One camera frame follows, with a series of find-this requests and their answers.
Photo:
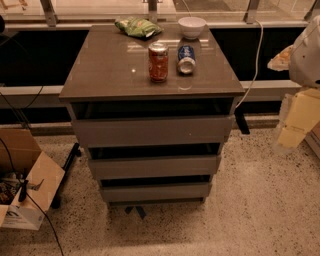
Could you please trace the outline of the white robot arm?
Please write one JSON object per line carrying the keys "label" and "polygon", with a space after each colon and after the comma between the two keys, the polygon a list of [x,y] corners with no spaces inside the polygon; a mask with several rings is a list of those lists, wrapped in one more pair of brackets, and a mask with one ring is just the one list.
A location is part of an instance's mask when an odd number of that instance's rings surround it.
{"label": "white robot arm", "polygon": [[276,127],[276,148],[293,150],[320,122],[320,15],[267,67],[274,71],[288,70],[290,80],[302,87],[295,95],[285,95]]}

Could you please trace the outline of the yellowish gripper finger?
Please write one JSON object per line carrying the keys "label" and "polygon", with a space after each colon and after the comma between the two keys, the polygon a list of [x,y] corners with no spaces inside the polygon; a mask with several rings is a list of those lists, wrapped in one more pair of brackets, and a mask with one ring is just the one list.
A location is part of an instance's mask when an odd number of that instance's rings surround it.
{"label": "yellowish gripper finger", "polygon": [[275,149],[295,149],[319,122],[319,90],[306,89],[295,95],[286,94],[275,129]]}
{"label": "yellowish gripper finger", "polygon": [[268,62],[267,68],[274,71],[290,70],[292,49],[293,46],[290,45],[279,52]]}

